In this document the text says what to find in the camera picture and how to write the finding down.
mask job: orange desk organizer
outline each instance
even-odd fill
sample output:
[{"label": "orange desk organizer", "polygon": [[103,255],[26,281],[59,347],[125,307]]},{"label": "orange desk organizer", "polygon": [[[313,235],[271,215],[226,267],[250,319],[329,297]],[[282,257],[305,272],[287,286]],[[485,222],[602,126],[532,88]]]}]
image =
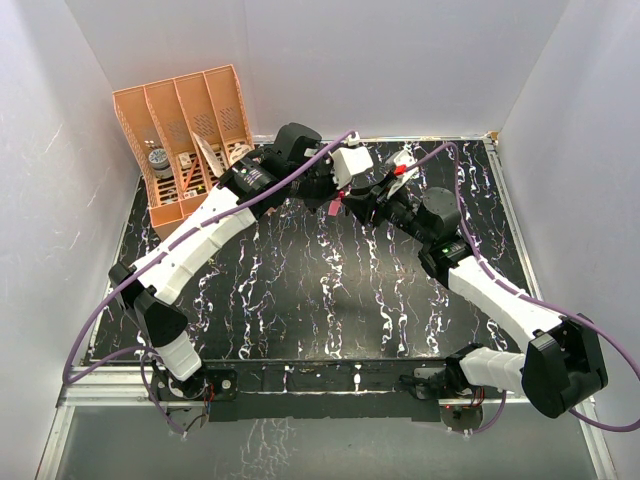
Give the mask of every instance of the orange desk organizer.
[{"label": "orange desk organizer", "polygon": [[[113,101],[144,177],[151,226],[164,240],[217,183],[192,132],[211,145],[226,167],[235,144],[253,148],[238,76],[233,65],[227,65],[119,90]],[[156,148],[166,150],[173,178],[154,174],[149,153]],[[198,158],[193,172],[191,167],[182,168],[179,155],[184,153]]]}]

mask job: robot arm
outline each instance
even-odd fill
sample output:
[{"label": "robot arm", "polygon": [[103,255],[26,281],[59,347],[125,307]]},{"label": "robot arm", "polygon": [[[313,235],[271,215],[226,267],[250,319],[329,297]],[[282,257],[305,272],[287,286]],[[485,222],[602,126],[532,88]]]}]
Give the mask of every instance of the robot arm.
[{"label": "robot arm", "polygon": [[[202,205],[157,248],[131,267],[117,263],[111,268],[109,277],[115,287],[159,254],[166,253],[159,264],[122,290],[118,302],[149,339],[171,375],[184,383],[184,390],[190,390],[192,384],[195,388],[198,384],[201,386],[203,374],[202,361],[186,332],[187,318],[172,305],[185,284],[228,240],[256,223],[270,209],[280,206],[286,198],[303,198],[309,208],[317,208],[337,197],[340,188],[347,187],[354,176],[370,169],[373,162],[366,147],[357,146],[356,134],[275,194],[219,222],[203,224],[272,188],[316,154],[320,141],[318,133],[302,125],[282,127],[272,147],[256,149],[236,161],[220,177]],[[198,231],[176,244],[194,228]]]},{"label": "robot arm", "polygon": [[[131,268],[116,264],[111,269],[111,282],[118,285],[161,252],[167,253],[160,264],[122,290],[119,302],[139,324],[169,372],[182,383],[183,391],[201,389],[204,373],[186,333],[187,319],[172,303],[224,243],[289,197],[303,199],[312,210],[339,197],[362,224],[378,226],[386,220],[405,231],[422,243],[419,258],[426,273],[476,304],[524,352],[496,352],[470,344],[447,358],[446,369],[429,380],[436,392],[493,386],[526,394],[543,414],[557,417],[606,386],[606,369],[595,333],[554,312],[525,303],[485,274],[479,263],[484,260],[477,260],[458,234],[461,213],[453,193],[432,188],[420,204],[412,203],[405,184],[417,171],[408,168],[415,160],[406,151],[388,161],[391,171],[383,180],[365,188],[349,189],[353,177],[373,166],[366,147],[358,146],[355,135],[275,195],[218,223],[201,226],[205,220],[256,198],[290,175],[316,154],[320,140],[316,132],[302,125],[283,127],[272,147],[256,149],[234,163],[199,209],[157,249]],[[199,231],[168,248],[193,228]]]},{"label": "robot arm", "polygon": [[461,392],[470,386],[492,386],[526,395],[544,415],[555,418],[607,385],[597,335],[543,307],[527,303],[497,284],[518,291],[486,265],[458,234],[461,212],[455,195],[442,188],[425,192],[412,204],[404,184],[413,171],[407,152],[392,157],[393,171],[376,185],[352,190],[342,199],[364,224],[384,220],[423,244],[422,267],[450,291],[463,296],[496,321],[521,352],[497,352],[470,344],[447,358],[446,369],[430,379],[433,390]]}]

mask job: white enclosure wall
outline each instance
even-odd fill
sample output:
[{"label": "white enclosure wall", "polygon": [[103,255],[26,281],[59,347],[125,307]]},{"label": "white enclosure wall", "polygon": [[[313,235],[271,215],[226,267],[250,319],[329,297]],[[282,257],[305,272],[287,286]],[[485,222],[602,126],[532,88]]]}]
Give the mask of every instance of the white enclosure wall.
[{"label": "white enclosure wall", "polygon": [[233,63],[254,135],[504,125],[566,1],[67,0],[114,89]]},{"label": "white enclosure wall", "polygon": [[[584,312],[640,359],[640,3],[570,3],[500,134],[523,234],[548,300]],[[606,348],[602,421],[640,415],[638,379]],[[638,478],[640,432],[608,434]]]},{"label": "white enclosure wall", "polygon": [[0,477],[32,479],[138,169],[63,0],[0,2]]}]

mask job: black table surface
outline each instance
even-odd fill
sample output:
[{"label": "black table surface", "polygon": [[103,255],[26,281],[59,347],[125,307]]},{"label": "black table surface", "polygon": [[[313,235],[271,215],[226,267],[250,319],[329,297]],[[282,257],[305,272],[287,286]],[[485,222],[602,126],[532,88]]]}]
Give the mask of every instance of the black table surface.
[{"label": "black table surface", "polygon": [[[384,160],[394,152],[406,148],[420,158],[440,144],[367,143],[375,168],[356,186],[380,179]],[[484,143],[457,144],[462,165],[457,178],[480,251],[526,288]],[[454,181],[453,153],[443,151],[410,190],[420,198],[429,187],[453,190]],[[141,182],[120,259],[132,263],[159,243]],[[353,216],[329,216],[327,207],[312,214],[288,200],[229,241],[175,305],[187,315],[189,336],[205,360],[441,358],[469,342],[517,351],[495,322],[424,273],[418,250],[417,242],[387,224],[365,228]],[[113,302],[85,362],[139,341],[137,328]]]}]

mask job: cable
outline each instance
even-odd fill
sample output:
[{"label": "cable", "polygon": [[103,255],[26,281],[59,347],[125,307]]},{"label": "cable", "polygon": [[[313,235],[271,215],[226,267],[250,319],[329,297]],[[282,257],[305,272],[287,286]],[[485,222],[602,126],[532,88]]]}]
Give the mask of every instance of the cable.
[{"label": "cable", "polygon": [[195,425],[195,423],[200,420],[201,418],[206,417],[207,415],[205,413],[201,413],[200,415],[198,415],[196,418],[194,418],[193,420],[191,420],[191,423],[189,424],[189,426],[187,428],[185,428],[185,431],[188,432],[189,430],[191,430],[191,427],[193,427],[193,425]]},{"label": "cable", "polygon": [[[147,353],[153,353],[155,355],[157,355],[158,353],[153,350],[152,348],[147,347],[148,351]],[[140,375],[142,376],[142,383],[144,384],[144,388],[147,389],[147,395],[149,396],[149,400],[156,406],[156,408],[158,409],[158,411],[160,412],[160,414],[165,418],[165,420],[167,421],[167,423],[169,424],[169,426],[175,430],[177,433],[179,433],[182,436],[185,436],[187,434],[187,430],[185,430],[184,428],[182,428],[180,425],[178,425],[176,422],[174,422],[171,417],[169,416],[169,414],[164,410],[164,408],[162,408],[162,405],[160,405],[160,402],[158,401],[158,399],[156,398],[156,396],[153,394],[153,392],[151,391],[151,386],[149,385],[149,382],[147,382],[147,376],[144,373],[144,366],[145,366],[145,360],[147,358],[147,355],[142,355],[140,357]]]},{"label": "cable", "polygon": [[473,433],[477,434],[477,433],[486,432],[491,427],[493,427],[495,425],[495,423],[498,421],[498,419],[500,418],[500,415],[502,415],[502,411],[504,410],[504,406],[506,404],[507,404],[507,391],[503,390],[502,391],[502,401],[500,402],[500,406],[498,407],[498,411],[496,412],[496,414],[489,421],[489,423],[487,423],[486,425],[481,426],[480,428],[478,428],[478,430],[473,430]]},{"label": "cable", "polygon": [[[345,140],[347,137],[349,137],[351,135],[354,135],[354,134],[355,134],[354,130],[349,130],[348,132],[346,132],[343,135],[341,135],[340,137],[338,137],[336,140],[334,140],[332,142],[329,142],[327,145],[325,145],[320,151],[318,151],[309,160],[307,160],[305,163],[303,163],[298,169],[296,169],[293,173],[291,173],[290,175],[285,177],[283,180],[280,180],[273,187],[271,187],[268,190],[264,191],[260,195],[257,195],[256,197],[252,198],[251,200],[249,200],[249,201],[247,201],[247,202],[245,202],[245,203],[243,203],[241,205],[238,205],[237,207],[234,207],[234,208],[232,208],[230,210],[227,210],[226,212],[223,212],[221,214],[215,215],[214,217],[212,217],[212,218],[210,218],[208,220],[205,220],[200,225],[200,227],[191,228],[190,230],[188,230],[187,232],[182,234],[171,245],[169,245],[168,251],[171,251],[175,247],[180,245],[184,240],[186,240],[191,235],[193,235],[194,233],[199,231],[200,228],[207,227],[207,226],[209,226],[209,225],[211,225],[213,223],[219,222],[220,220],[222,220],[223,218],[225,218],[225,217],[227,217],[229,215],[233,215],[233,214],[235,214],[235,213],[237,213],[237,212],[239,212],[241,210],[244,210],[245,208],[249,208],[249,207],[255,205],[256,203],[261,202],[262,200],[264,200],[265,198],[269,197],[270,195],[274,194],[278,190],[281,190],[283,187],[285,187],[286,185],[291,183],[293,180],[298,178],[300,175],[302,175],[304,172],[309,170],[316,162],[321,160],[326,154],[328,154],[331,151],[333,151],[338,145],[340,145],[340,143],[343,140]],[[85,370],[83,370],[82,372],[78,373],[75,377],[71,377],[71,369],[73,368],[73,360],[75,359],[76,355],[78,354],[78,350],[80,349],[80,345],[82,344],[82,340],[87,335],[87,333],[89,333],[89,329],[91,328],[91,326],[94,324],[94,322],[98,318],[98,315],[100,315],[100,312],[102,312],[102,310],[104,310],[109,305],[109,303],[111,303],[111,301],[113,301],[116,298],[116,296],[122,290],[124,290],[129,285],[131,285],[134,281],[136,281],[140,276],[142,276],[143,274],[148,272],[155,265],[159,264],[162,261],[162,259],[165,258],[167,255],[168,255],[167,252],[162,252],[156,258],[154,258],[151,262],[149,262],[147,265],[145,265],[143,268],[141,268],[140,270],[136,270],[124,282],[122,282],[120,285],[117,285],[111,291],[111,293],[109,295],[107,295],[102,300],[102,302],[100,302],[98,304],[98,306],[93,310],[93,312],[91,312],[91,315],[89,315],[89,318],[87,319],[85,324],[80,329],[80,333],[78,334],[76,340],[74,341],[74,343],[73,343],[73,345],[71,347],[71,351],[69,352],[69,355],[68,355],[67,360],[66,360],[65,365],[64,365],[64,369],[62,371],[62,383],[64,385],[66,385],[66,386],[71,385],[71,384],[77,382],[78,380],[80,380],[81,378],[84,378],[89,373],[91,373],[94,370],[96,370],[98,367],[106,364],[107,362],[109,362],[109,361],[111,361],[111,360],[113,360],[115,358],[118,358],[121,355],[124,355],[124,354],[127,354],[127,353],[133,353],[133,352],[137,352],[137,351],[142,350],[143,351],[143,355],[140,357],[140,372],[141,372],[141,376],[142,376],[142,382],[143,382],[143,384],[144,384],[144,386],[145,386],[145,388],[147,390],[148,396],[149,396],[149,400],[156,406],[156,408],[162,414],[162,416],[165,417],[165,419],[167,420],[167,423],[175,431],[181,433],[184,436],[184,435],[186,435],[187,430],[183,429],[178,424],[176,424],[173,420],[171,420],[171,418],[169,417],[167,412],[165,412],[165,410],[162,408],[162,405],[160,405],[160,403],[158,402],[158,399],[155,397],[155,395],[151,391],[151,387],[149,385],[149,382],[147,382],[147,378],[146,378],[145,373],[144,373],[145,357],[146,357],[147,353],[151,353],[151,354],[157,355],[157,352],[154,349],[152,349],[150,347],[147,347],[147,346],[134,346],[134,347],[123,348],[121,350],[118,350],[116,352],[113,352],[113,353],[107,355],[106,357],[104,357],[100,361],[94,363],[90,367],[88,367]]]},{"label": "cable", "polygon": [[[456,203],[458,205],[458,209],[460,210],[460,212],[464,213],[466,211],[466,208],[463,208],[462,198],[460,196],[460,182],[458,181],[458,177],[457,177],[458,176],[458,171],[460,169],[459,151],[458,151],[458,146],[455,143],[446,142],[446,143],[440,145],[438,148],[433,150],[428,155],[425,155],[423,158],[421,158],[418,162],[413,164],[411,167],[407,168],[407,171],[412,170],[413,168],[416,168],[419,165],[424,164],[426,161],[428,161],[429,159],[435,157],[439,152],[441,152],[442,150],[444,150],[447,147],[451,147],[453,149],[453,151],[454,151],[454,162],[455,162],[454,170],[456,172],[456,182],[455,182]],[[476,257],[476,260],[478,261],[478,264],[480,265],[480,268],[482,268],[484,273],[486,273],[487,276],[491,280],[494,280],[497,285],[499,285],[500,287],[502,287],[504,290],[506,290],[507,292],[511,293],[512,295],[517,295],[517,294],[520,293],[520,298],[522,300],[524,300],[525,302],[529,302],[529,303],[531,303],[533,305],[537,305],[539,307],[543,307],[543,308],[546,308],[548,310],[553,310],[554,312],[556,312],[556,313],[558,313],[560,315],[563,315],[563,316],[565,316],[567,318],[570,318],[571,320],[573,320],[574,322],[582,325],[583,327],[586,327],[586,328],[591,329],[594,332],[596,332],[598,335],[600,335],[602,338],[604,338],[613,348],[615,348],[618,351],[618,353],[620,353],[620,355],[622,355],[622,357],[627,361],[627,363],[629,364],[629,366],[631,367],[633,372],[636,374],[636,377],[638,378],[638,380],[640,380],[640,366],[633,359],[633,357],[631,356],[629,351],[627,349],[625,349],[615,338],[613,338],[611,335],[609,335],[607,332],[602,330],[597,325],[589,322],[588,320],[585,320],[584,318],[579,317],[577,314],[575,314],[575,313],[573,313],[573,312],[571,312],[571,311],[569,311],[569,310],[567,310],[565,308],[559,307],[559,306],[554,305],[552,303],[544,302],[544,301],[539,300],[537,298],[531,297],[531,296],[529,296],[527,294],[523,294],[520,291],[518,291],[518,290],[514,289],[513,287],[511,287],[510,285],[507,285],[506,283],[504,283],[502,280],[500,280],[500,278],[496,277],[496,275],[493,273],[493,271],[489,268],[489,265],[488,265],[486,259],[482,257],[482,255],[480,253],[480,250],[478,249],[478,246],[476,245],[476,243],[474,241],[474,238],[471,235],[471,232],[469,231],[469,227],[467,225],[467,222],[464,219],[464,215],[462,216],[462,219],[460,221],[460,227],[462,228],[462,231],[464,233],[464,236],[467,239],[467,242],[471,246],[471,250],[473,251],[473,256]],[[598,421],[591,420],[590,418],[585,417],[584,415],[576,412],[575,409],[571,409],[569,411],[571,412],[572,415],[574,415],[575,417],[579,418],[583,422],[586,422],[589,425],[592,425],[594,427],[600,428],[602,430],[607,430],[609,432],[633,432],[633,431],[635,431],[635,430],[640,428],[640,418],[638,420],[636,420],[634,423],[630,423],[629,425],[615,426],[615,425],[607,425],[605,423],[600,423]]]}]

